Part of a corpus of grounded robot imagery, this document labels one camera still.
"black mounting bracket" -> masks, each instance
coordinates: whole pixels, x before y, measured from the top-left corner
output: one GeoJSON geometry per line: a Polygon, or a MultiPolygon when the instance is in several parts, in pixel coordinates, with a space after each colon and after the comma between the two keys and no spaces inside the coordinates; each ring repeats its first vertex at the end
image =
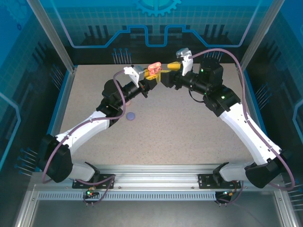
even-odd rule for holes
{"type": "MultiPolygon", "coordinates": [[[[218,185],[214,180],[213,174],[198,174],[199,189],[234,189],[234,182],[220,182],[218,185]]],[[[241,188],[240,182],[236,183],[237,189],[241,188]]]]}
{"type": "MultiPolygon", "coordinates": [[[[115,175],[114,174],[100,174],[98,182],[102,181],[102,180],[105,180],[106,178],[109,178],[111,176],[115,176],[115,175]]],[[[108,187],[108,185],[109,185],[110,182],[111,182],[111,180],[108,180],[108,181],[105,181],[104,183],[98,184],[96,186],[96,189],[106,189],[108,187]]],[[[109,187],[109,189],[113,189],[114,188],[114,182],[115,182],[115,180],[113,180],[113,183],[111,184],[111,186],[109,187]]],[[[73,189],[88,189],[88,188],[92,187],[92,185],[87,185],[87,184],[80,183],[78,181],[73,181],[71,187],[73,189]]]]}

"orange object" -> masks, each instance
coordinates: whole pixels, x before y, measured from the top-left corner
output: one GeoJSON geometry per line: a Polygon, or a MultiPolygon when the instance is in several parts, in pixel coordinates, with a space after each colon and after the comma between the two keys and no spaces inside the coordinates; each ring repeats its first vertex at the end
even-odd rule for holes
{"type": "Polygon", "coordinates": [[[151,64],[151,65],[148,66],[148,71],[150,72],[150,75],[156,74],[160,70],[162,70],[161,62],[156,62],[156,63],[151,64]]]}

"purple circle marker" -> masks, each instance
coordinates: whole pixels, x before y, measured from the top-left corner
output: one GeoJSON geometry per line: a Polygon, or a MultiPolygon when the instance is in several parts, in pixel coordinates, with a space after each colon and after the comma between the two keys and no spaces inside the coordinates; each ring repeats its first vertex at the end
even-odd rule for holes
{"type": "Polygon", "coordinates": [[[132,121],[135,118],[135,114],[133,112],[129,112],[126,114],[126,119],[132,121]]]}

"gear logo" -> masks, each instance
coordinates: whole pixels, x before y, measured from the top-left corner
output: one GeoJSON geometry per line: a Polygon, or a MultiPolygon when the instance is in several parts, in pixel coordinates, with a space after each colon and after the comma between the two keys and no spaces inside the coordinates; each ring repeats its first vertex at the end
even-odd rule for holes
{"type": "Polygon", "coordinates": [[[162,16],[165,13],[170,13],[172,9],[177,8],[177,4],[180,4],[181,0],[134,0],[134,4],[137,9],[140,9],[142,13],[147,13],[148,16],[154,15],[162,16]]]}
{"type": "Polygon", "coordinates": [[[26,0],[0,0],[0,6],[5,6],[9,14],[18,23],[27,17],[26,0]]]}

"beige tabletop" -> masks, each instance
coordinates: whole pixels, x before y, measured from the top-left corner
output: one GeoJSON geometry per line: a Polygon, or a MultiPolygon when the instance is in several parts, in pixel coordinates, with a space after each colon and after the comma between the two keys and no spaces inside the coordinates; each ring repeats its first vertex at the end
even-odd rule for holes
{"type": "MultiPolygon", "coordinates": [[[[223,84],[241,97],[241,85],[234,64],[222,64],[223,84]]],[[[107,80],[124,65],[80,65],[72,85],[61,132],[86,119],[102,100],[107,80]]],[[[123,86],[130,82],[118,76],[123,86]]],[[[196,99],[202,96],[193,94],[196,99]]],[[[186,88],[178,91],[161,83],[148,98],[138,95],[126,112],[134,112],[135,120],[126,116],[82,145],[74,159],[95,165],[179,165],[219,164],[250,161],[252,157],[237,135],[209,111],[195,102],[186,88]]]]}

